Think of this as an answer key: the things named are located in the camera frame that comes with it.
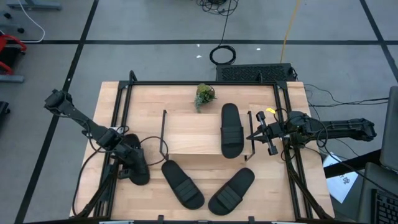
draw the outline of red object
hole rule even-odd
[[[17,39],[16,37],[13,37],[11,35],[0,35],[0,53],[3,50],[3,48],[6,47],[7,45],[7,41],[11,39],[13,41],[15,41],[17,44],[19,44],[21,46],[21,52],[25,52],[27,47],[24,43],[22,43],[19,39]],[[12,68],[8,65],[6,65],[4,62],[0,62],[0,67],[3,68],[6,71],[6,74],[8,75],[12,75],[13,71]]]

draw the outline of white paper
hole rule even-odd
[[[330,155],[323,161],[323,167],[330,166],[332,164],[338,163],[334,158]],[[340,203],[344,202],[344,199],[347,197],[349,190],[352,188],[358,174],[355,172],[350,172],[344,175],[336,176],[328,178],[326,181],[328,183],[329,193]]]

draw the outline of white cable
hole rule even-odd
[[[21,3],[20,0],[18,0],[19,5],[21,6],[21,9],[24,11],[25,15],[30,19],[30,21],[32,21],[35,25],[37,25],[38,28],[40,28],[43,31],[43,36],[40,40],[32,40],[32,41],[21,41],[22,43],[40,43],[41,41],[43,41],[44,36],[45,36],[45,30],[43,29],[43,27],[41,27],[40,25],[38,25],[32,18],[30,18],[30,16],[25,12],[25,9]]]

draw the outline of wooden table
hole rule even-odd
[[[93,118],[100,125],[109,127],[111,124],[117,87],[118,82],[102,83]],[[214,86],[214,88],[217,100],[202,107],[204,114],[220,114],[221,107],[225,103],[236,104],[240,114],[246,114],[251,110],[255,115],[260,110],[276,108],[274,91],[271,86],[220,85]],[[310,114],[303,83],[290,82],[288,88],[292,110]],[[148,136],[160,136],[163,110],[167,110],[167,115],[196,113],[193,104],[195,93],[196,86],[194,85],[133,86],[127,117],[129,133],[137,134],[140,139]],[[280,96],[284,107],[282,91],[280,91]],[[122,111],[121,108],[118,121],[121,120]],[[266,117],[267,123],[275,122],[270,113],[266,112]],[[253,119],[253,126],[256,128],[258,123],[255,116]],[[277,139],[273,142],[281,153],[281,141]],[[148,140],[142,146],[148,164],[161,159],[158,139]],[[314,142],[307,146],[318,150]],[[92,148],[87,144],[85,159],[92,153]],[[151,180],[145,186],[134,185],[129,179],[118,180],[112,219],[156,220],[158,215],[164,215],[165,220],[246,221],[248,216],[254,216],[258,221],[294,220],[285,162],[280,158],[280,154],[269,156],[266,144],[256,142],[256,154],[247,162],[242,157],[225,159],[217,154],[179,154],[172,155],[170,158],[180,165],[202,191],[206,198],[204,206],[198,210],[184,208],[164,179],[160,169],[161,164],[159,164],[150,168]],[[103,154],[95,155],[83,171],[76,198],[78,212],[82,210],[98,188],[103,159]],[[311,150],[302,149],[302,161],[309,191],[325,211],[334,216],[320,156]],[[209,199],[242,167],[250,168],[256,175],[256,179],[243,201],[229,215],[221,217],[212,214],[207,206]],[[298,188],[297,193],[301,216],[304,217],[302,194]]]

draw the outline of yellow cable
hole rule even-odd
[[[282,46],[282,53],[280,55],[280,62],[279,63],[282,63],[282,60],[284,59],[284,52],[285,52],[287,36],[289,36],[289,31],[292,28],[293,21],[294,21],[294,18],[296,17],[296,12],[297,12],[297,9],[299,8],[299,5],[300,5],[300,0],[297,0],[296,6],[294,7],[294,10],[293,10],[292,17],[290,18],[289,28],[287,28],[287,31],[286,31],[286,34],[285,34],[284,44]]]

